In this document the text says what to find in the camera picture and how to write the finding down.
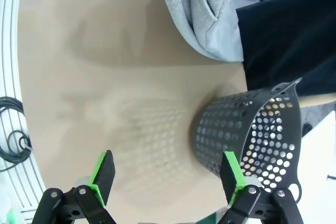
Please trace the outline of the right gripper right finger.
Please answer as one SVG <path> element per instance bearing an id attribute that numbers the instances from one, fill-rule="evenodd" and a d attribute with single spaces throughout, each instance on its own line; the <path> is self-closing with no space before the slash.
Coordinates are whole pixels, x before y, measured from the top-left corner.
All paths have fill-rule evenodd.
<path id="1" fill-rule="evenodd" d="M 219 176 L 229 205 L 220 223 L 240 224 L 249 219 L 258 219 L 261 223 L 303 223 L 291 191 L 277 188 L 268 193 L 247 184 L 234 152 L 223 153 Z"/>

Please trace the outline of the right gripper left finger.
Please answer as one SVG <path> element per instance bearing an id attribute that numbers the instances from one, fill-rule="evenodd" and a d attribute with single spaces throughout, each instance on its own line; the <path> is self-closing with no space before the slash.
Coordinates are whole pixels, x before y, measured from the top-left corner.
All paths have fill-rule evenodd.
<path id="1" fill-rule="evenodd" d="M 102 152 L 86 184 L 68 192 L 48 188 L 39 202 L 33 223 L 115 223 L 105 209 L 115 177 L 115 165 L 110 150 Z"/>

